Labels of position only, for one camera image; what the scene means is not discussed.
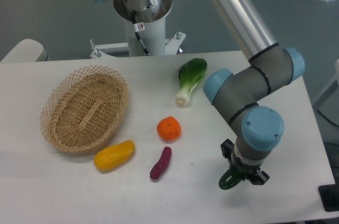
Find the gray floor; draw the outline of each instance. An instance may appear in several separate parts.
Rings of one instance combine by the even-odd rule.
[[[303,54],[304,80],[312,100],[334,75],[339,59],[339,0],[252,1],[280,44]],[[88,58],[90,38],[96,44],[126,41],[112,1],[0,0],[0,4],[0,60],[26,38],[43,44],[52,60]],[[183,45],[187,53],[239,50],[209,0],[173,0],[166,37],[176,31],[188,35]],[[323,140],[338,143],[338,130],[316,117]]]

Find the toy vegetable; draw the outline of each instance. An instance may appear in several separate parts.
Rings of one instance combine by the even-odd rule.
[[[196,86],[202,81],[207,69],[207,62],[194,58],[185,63],[179,70],[180,90],[175,99],[179,106],[186,106]]]
[[[160,176],[168,168],[168,165],[170,164],[171,156],[172,156],[172,149],[166,146],[163,152],[161,153],[160,159],[150,171],[149,178],[151,178],[152,180],[158,180]]]
[[[219,187],[223,190],[233,188],[243,179],[242,173],[235,167],[231,167],[219,180]]]
[[[94,165],[100,171],[108,171],[128,161],[134,152],[134,142],[127,140],[99,151],[94,157]]]
[[[181,126],[174,117],[167,117],[160,121],[157,131],[162,139],[174,141],[181,135]]]

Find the robotic arm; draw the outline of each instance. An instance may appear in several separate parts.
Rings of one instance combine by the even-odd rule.
[[[219,186],[230,189],[241,180],[262,185],[269,176],[260,166],[279,143],[284,125],[278,112],[259,106],[257,101],[300,77],[305,63],[294,48],[279,46],[250,0],[213,2],[251,64],[236,75],[227,69],[216,71],[203,87],[237,135],[234,144],[227,139],[221,145],[230,169]],[[172,0],[114,0],[114,7],[125,22],[130,53],[164,54],[164,18]],[[140,31],[140,23],[145,31]]]

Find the white chair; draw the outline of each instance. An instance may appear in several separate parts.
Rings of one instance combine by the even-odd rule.
[[[323,89],[317,94],[314,98],[312,106],[317,108],[323,104],[328,97],[334,93],[335,90],[339,87],[339,60],[334,63],[336,74],[331,78],[331,80],[323,87]]]
[[[35,40],[25,39],[19,42],[0,64],[13,64],[17,62],[50,61],[42,44]]]

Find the silver metal tube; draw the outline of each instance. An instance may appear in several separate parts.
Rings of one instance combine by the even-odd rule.
[[[247,59],[277,43],[251,0],[213,0]]]

